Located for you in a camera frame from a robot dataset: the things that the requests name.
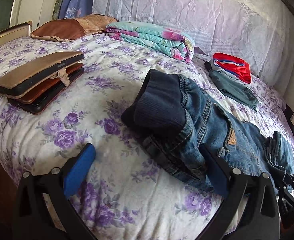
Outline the blue denim jeans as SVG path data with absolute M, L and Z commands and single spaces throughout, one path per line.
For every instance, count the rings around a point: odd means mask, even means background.
M 294 154 L 281 133 L 264 137 L 181 74 L 150 70 L 121 119 L 160 167 L 202 191 L 214 188 L 201 146 L 246 175 L 267 172 L 276 183 L 294 174 Z

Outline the purple floral bedspread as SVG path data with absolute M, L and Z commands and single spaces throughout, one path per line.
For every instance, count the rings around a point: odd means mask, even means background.
M 18 184 L 24 171 L 47 173 L 93 144 L 97 158 L 71 201 L 100 239 L 194 239 L 222 201 L 159 168 L 122 124 L 121 114 L 152 68 L 194 80 L 265 137 L 280 132 L 294 153 L 294 137 L 282 112 L 285 103 L 274 89 L 253 79 L 250 89 L 259 100 L 253 111 L 223 96 L 198 59 L 188 64 L 105 35 L 64 43 L 23 37 L 0 46 L 0 77 L 58 51 L 81 51 L 84 73 L 38 115 L 0 96 L 0 163 Z

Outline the dark teal folded pants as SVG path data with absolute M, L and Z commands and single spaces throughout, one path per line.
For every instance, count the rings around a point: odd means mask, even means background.
M 209 76 L 214 85 L 224 96 L 227 96 L 256 111 L 256 108 L 259 105 L 259 100 L 247 86 L 232 81 L 225 74 L 220 73 L 217 70 L 210 70 Z

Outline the red folded shorts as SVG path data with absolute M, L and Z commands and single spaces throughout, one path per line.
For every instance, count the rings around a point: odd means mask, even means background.
M 245 60 L 224 53 L 214 53 L 213 62 L 246 84 L 251 83 L 250 65 Z

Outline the grey folded garment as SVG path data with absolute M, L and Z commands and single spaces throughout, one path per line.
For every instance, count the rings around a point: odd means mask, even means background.
M 213 68 L 213 70 L 223 74 L 224 76 L 226 76 L 227 78 L 229 78 L 230 80 L 239 83 L 241 85 L 246 86 L 247 84 L 243 81 L 241 81 L 238 77 L 236 77 L 234 74 L 231 74 L 230 72 L 227 72 L 226 70 L 224 70 L 223 68 L 217 66 L 214 64 L 213 60 L 210 60 L 209 63 L 211 64 L 211 67 Z

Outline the black folded garment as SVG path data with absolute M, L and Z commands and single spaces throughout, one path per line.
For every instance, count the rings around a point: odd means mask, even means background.
M 210 73 L 213 70 L 211 63 L 208 61 L 204 63 L 204 66 L 208 73 Z

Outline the white lace headboard cover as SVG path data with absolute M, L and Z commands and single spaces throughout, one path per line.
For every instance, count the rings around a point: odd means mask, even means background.
M 149 22 L 190 35 L 205 54 L 246 60 L 284 93 L 294 65 L 294 15 L 282 0 L 93 0 L 95 13 Z

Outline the brown pillow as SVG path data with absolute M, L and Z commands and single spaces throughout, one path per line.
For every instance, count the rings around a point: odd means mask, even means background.
M 31 32 L 31 38 L 54 42 L 69 42 L 84 36 L 105 33 L 106 26 L 113 22 L 118 22 L 118 20 L 100 14 L 53 20 Z

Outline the floral folded blanket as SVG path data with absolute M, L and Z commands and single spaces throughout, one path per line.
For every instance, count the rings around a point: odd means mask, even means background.
M 178 30 L 152 23 L 120 21 L 108 24 L 106 31 L 116 40 L 145 46 L 176 60 L 190 63 L 194 56 L 193 38 Z

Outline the blue patterned cloth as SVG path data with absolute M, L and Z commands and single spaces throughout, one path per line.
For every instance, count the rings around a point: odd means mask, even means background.
M 93 0 L 63 0 L 58 19 L 79 18 L 92 14 Z

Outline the gold bed frame rail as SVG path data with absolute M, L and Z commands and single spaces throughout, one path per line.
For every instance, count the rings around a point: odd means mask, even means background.
M 32 21 L 20 23 L 18 25 L 0 31 L 0 46 L 21 37 L 30 36 L 32 31 Z

